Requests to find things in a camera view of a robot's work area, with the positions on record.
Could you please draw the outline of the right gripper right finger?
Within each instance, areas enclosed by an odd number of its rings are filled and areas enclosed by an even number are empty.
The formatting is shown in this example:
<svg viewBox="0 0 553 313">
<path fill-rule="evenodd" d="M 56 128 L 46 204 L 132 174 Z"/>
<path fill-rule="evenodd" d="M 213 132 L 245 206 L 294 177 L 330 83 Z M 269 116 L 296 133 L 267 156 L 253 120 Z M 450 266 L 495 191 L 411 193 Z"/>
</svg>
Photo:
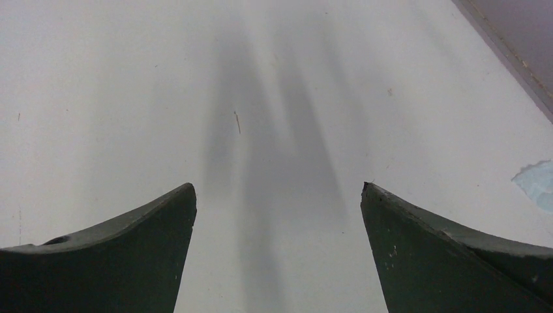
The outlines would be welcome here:
<svg viewBox="0 0 553 313">
<path fill-rule="evenodd" d="M 551 248 L 469 228 L 374 183 L 361 212 L 388 311 L 552 311 Z"/>
</svg>

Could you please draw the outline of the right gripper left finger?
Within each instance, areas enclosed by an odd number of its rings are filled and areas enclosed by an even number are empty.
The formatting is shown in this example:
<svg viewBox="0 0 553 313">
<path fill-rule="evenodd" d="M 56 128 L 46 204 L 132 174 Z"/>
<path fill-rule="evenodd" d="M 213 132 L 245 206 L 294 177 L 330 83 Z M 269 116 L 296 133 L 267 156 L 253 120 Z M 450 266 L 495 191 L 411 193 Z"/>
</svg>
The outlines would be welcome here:
<svg viewBox="0 0 553 313">
<path fill-rule="evenodd" d="M 190 183 L 42 245 L 1 250 L 2 312 L 173 312 L 194 221 Z"/>
</svg>

